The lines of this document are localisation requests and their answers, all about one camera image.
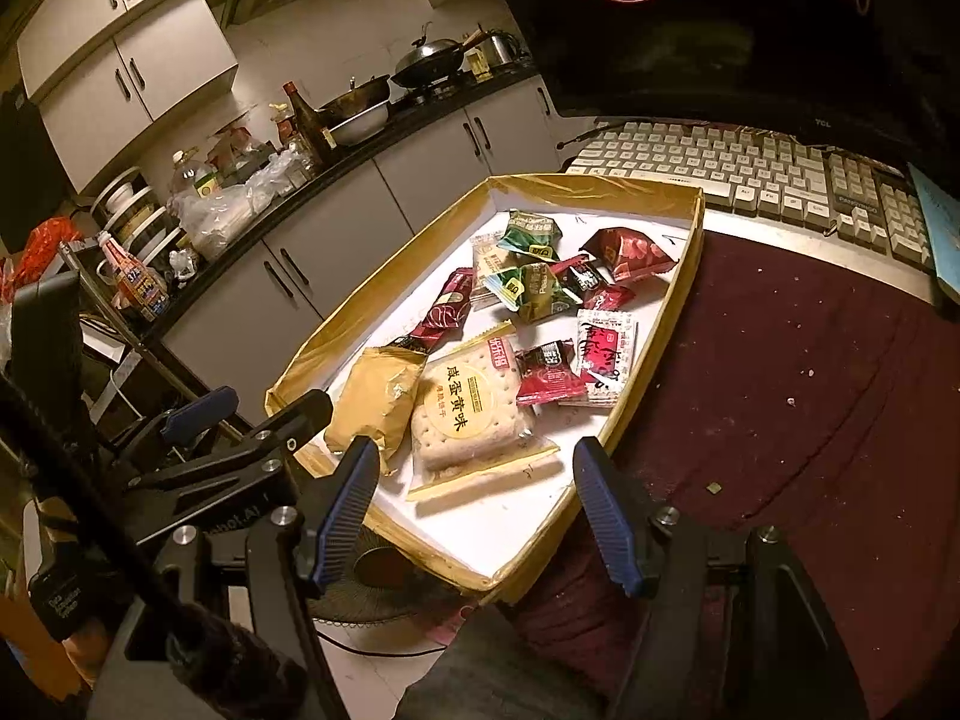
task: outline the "red label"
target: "red label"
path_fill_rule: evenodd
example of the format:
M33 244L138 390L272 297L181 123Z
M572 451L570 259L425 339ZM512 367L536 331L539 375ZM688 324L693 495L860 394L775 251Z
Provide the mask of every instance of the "red label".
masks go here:
M487 346L490 348L490 359L493 367L497 370L510 367L510 359L507 357L507 350L503 347L502 338L490 338L487 341Z

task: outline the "snack package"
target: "snack package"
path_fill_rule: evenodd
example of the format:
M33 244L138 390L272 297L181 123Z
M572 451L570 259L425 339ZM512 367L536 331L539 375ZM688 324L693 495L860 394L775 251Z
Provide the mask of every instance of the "snack package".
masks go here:
M581 248L606 265L618 284L665 274L677 264L645 234L627 227L597 230Z
M589 254L578 254L569 260L563 260L550 266L569 292L574 293L583 302L586 309L598 311L616 311L624 303L634 298L634 292L620 284L611 284L590 261Z
M470 304L474 308L487 308L498 303L497 296L486 284L487 276L515 268L525 260L513 251L498 247L502 237L502 233L487 233L470 239L473 249L473 292L470 293Z
M387 460L407 432L416 384L425 365L426 355L413 349L364 349L333 405L333 419L323 433L328 448L344 452L354 437L369 436L380 450L380 473L389 475Z
M586 395L587 383L570 368L575 356L573 341L550 341L518 353L521 381L517 403L534 406Z
M470 310L469 295L473 287L473 272L458 268L446 278L443 289L433 301L426 317L410 333L395 338L389 346L413 349L428 354L443 341L449 330L459 329L467 321Z
M487 287L528 324L581 305L546 263L531 263L487 277Z
M512 325L498 327L433 360L424 370L410 422L414 481L409 500L440 494L470 474L557 451L534 432L534 413L517 404L520 367Z
M527 211L510 211L507 230L497 245L507 251L555 263L560 259L557 256L557 244L562 234L557 223L550 217Z
M587 385L587 395L562 400L560 405L613 408L630 378L636 338L637 322L630 314L578 311L573 372Z

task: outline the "floor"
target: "floor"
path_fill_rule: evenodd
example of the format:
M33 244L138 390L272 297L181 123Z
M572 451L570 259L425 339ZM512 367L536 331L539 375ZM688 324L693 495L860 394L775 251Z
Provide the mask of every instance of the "floor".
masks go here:
M316 623L318 631L355 650L413 653L439 647L410 619L366 628ZM353 720L390 720L406 690L429 670L440 653L419 658L370 658L320 640L337 688Z

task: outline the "power cord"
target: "power cord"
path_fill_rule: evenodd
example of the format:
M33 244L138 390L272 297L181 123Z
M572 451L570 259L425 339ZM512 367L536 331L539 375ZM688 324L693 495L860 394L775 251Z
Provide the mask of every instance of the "power cord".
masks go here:
M330 642L330 644L333 644L335 647L339 647L341 650L346 650L347 652L352 653L354 655L363 655L363 656L366 656L367 658L419 658L420 656L423 656L423 655L433 655L434 653L441 653L443 652L443 650L446 649L446 647L437 647L436 649L424 650L419 653L369 653L369 652L365 652L364 650L354 650L352 647L347 647L347 645L342 644L341 642L335 640L334 638L329 637L326 634L323 634L320 631L317 632L317 635L323 641L328 641Z

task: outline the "cardboard tray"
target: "cardboard tray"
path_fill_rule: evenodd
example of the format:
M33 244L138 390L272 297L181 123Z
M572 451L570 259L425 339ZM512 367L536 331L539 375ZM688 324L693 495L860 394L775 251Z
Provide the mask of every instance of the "cardboard tray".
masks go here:
M273 415L311 388L329 391L334 405L353 361L366 346L382 346L409 332L424 316L446 276L472 264L469 238L502 230L512 208L553 215L565 233L560 259L576 254L599 228L622 225L650 235L678 261L668 274L631 285L637 298L625 308L637 318L635 362L612 410L538 408L538 429L560 445L552 463L491 474L488 485L449 500L411 502L409 435L381 479L366 524L418 565L464 591L513 602L529 589L580 510L573 485L572 447L597 435L613 452L637 410L664 352L696 274L703 246L702 191L627 178L591 175L517 175L487 179L408 242L313 333L268 390ZM515 319L520 346L575 336L576 312L523 325L504 307L472 311L463 340L503 319ZM438 347L448 353L459 338ZM336 459L323 435L296 452L314 476L333 471Z

